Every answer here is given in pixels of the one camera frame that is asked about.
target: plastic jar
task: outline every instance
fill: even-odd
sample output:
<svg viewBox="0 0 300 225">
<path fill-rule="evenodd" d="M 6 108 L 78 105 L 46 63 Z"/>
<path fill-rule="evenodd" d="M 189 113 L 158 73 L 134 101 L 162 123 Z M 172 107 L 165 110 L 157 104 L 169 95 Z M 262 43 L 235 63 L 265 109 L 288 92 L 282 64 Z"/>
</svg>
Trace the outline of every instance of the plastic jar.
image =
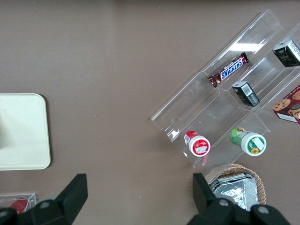
<svg viewBox="0 0 300 225">
<path fill-rule="evenodd" d="M 245 153 L 251 156 L 261 155 L 267 147 L 266 139 L 262 135 L 246 131 L 241 127 L 231 131 L 230 141 L 240 146 Z"/>
<path fill-rule="evenodd" d="M 188 131 L 184 135 L 184 142 L 194 156 L 203 157 L 210 151 L 210 142 L 197 131 Z"/>
</svg>

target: cookie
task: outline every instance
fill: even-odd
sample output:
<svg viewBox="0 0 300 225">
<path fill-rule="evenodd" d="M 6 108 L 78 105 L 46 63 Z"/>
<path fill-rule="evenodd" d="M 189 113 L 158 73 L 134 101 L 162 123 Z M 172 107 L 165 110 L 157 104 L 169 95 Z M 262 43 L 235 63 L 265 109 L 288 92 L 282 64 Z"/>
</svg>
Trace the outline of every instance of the cookie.
<svg viewBox="0 0 300 225">
<path fill-rule="evenodd" d="M 293 94 L 292 98 L 295 99 L 295 100 L 299 100 L 300 99 L 300 90 L 297 91 L 295 94 Z"/>
<path fill-rule="evenodd" d="M 294 118 L 300 119 L 300 104 L 299 103 L 293 104 L 288 113 Z"/>
<path fill-rule="evenodd" d="M 282 99 L 280 100 L 279 102 L 277 102 L 276 105 L 274 105 L 272 107 L 272 109 L 274 111 L 279 111 L 279 110 L 282 110 L 284 108 L 286 108 L 289 104 L 290 104 L 291 100 L 290 99 Z"/>
</svg>

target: small black box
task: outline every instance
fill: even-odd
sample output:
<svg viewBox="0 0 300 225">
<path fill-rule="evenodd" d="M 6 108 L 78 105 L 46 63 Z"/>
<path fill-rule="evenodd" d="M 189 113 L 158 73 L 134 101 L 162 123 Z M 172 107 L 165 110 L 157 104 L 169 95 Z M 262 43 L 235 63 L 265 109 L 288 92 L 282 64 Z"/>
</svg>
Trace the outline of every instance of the small black box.
<svg viewBox="0 0 300 225">
<path fill-rule="evenodd" d="M 233 84 L 232 88 L 245 105 L 255 107 L 260 102 L 248 82 L 238 81 Z"/>
<path fill-rule="evenodd" d="M 273 52 L 285 67 L 300 65 L 300 50 L 292 40 L 276 45 Z"/>
</svg>

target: red object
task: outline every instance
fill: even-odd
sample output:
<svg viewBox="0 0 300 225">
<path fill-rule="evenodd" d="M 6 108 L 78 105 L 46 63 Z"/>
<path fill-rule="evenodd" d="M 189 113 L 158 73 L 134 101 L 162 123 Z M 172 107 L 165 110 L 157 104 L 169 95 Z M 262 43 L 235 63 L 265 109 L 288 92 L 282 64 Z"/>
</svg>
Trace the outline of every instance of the red object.
<svg viewBox="0 0 300 225">
<path fill-rule="evenodd" d="M 195 156 L 202 157 L 210 151 L 209 141 L 205 137 L 200 136 L 197 131 L 188 131 L 184 135 L 184 142 Z"/>
<path fill-rule="evenodd" d="M 300 85 L 272 107 L 282 120 L 300 124 Z"/>
<path fill-rule="evenodd" d="M 28 204 L 28 199 L 19 199 L 15 203 L 13 203 L 10 208 L 13 208 L 16 210 L 17 215 L 20 215 L 21 213 L 24 212 L 26 209 L 26 206 Z"/>
</svg>

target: label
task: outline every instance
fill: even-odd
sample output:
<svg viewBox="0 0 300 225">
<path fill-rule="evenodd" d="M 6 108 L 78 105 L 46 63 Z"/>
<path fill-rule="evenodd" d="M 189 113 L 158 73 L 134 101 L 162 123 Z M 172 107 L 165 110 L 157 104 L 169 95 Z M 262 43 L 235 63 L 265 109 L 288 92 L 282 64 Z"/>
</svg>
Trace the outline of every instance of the label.
<svg viewBox="0 0 300 225">
<path fill-rule="evenodd" d="M 283 114 L 280 114 L 280 113 L 277 113 L 277 115 L 278 115 L 279 118 L 281 118 L 283 120 L 288 120 L 288 121 L 297 123 L 297 120 L 292 116 L 287 116 L 287 115 L 283 115 Z"/>
<path fill-rule="evenodd" d="M 208 150 L 209 150 L 209 144 L 204 139 L 200 139 L 196 141 L 193 145 L 193 152 L 198 156 L 204 155 Z"/>
<path fill-rule="evenodd" d="M 290 43 L 291 51 L 294 54 L 294 56 L 297 58 L 298 61 L 300 61 L 300 50 L 299 48 L 295 45 L 293 41 Z"/>
<path fill-rule="evenodd" d="M 188 131 L 185 135 L 184 135 L 184 143 L 188 146 L 189 141 L 193 138 L 198 136 L 199 133 L 197 131 L 194 130 L 190 130 Z"/>
<path fill-rule="evenodd" d="M 243 66 L 243 61 L 242 58 L 239 58 L 237 61 L 235 61 L 233 64 L 231 64 L 229 67 L 227 67 L 221 72 L 221 80 L 224 80 L 226 77 L 233 74 L 234 71 L 236 71 L 241 66 Z"/>
<path fill-rule="evenodd" d="M 252 94 L 252 90 L 250 89 L 247 83 L 244 86 L 242 86 L 242 90 L 245 93 L 246 97 Z"/>
<path fill-rule="evenodd" d="M 233 144 L 236 144 L 241 147 L 243 137 L 249 133 L 251 132 L 246 131 L 244 128 L 237 127 L 231 131 L 229 138 Z"/>
<path fill-rule="evenodd" d="M 247 150 L 251 154 L 258 154 L 264 149 L 264 146 L 265 146 L 264 140 L 260 137 L 255 137 L 248 142 Z"/>
</svg>

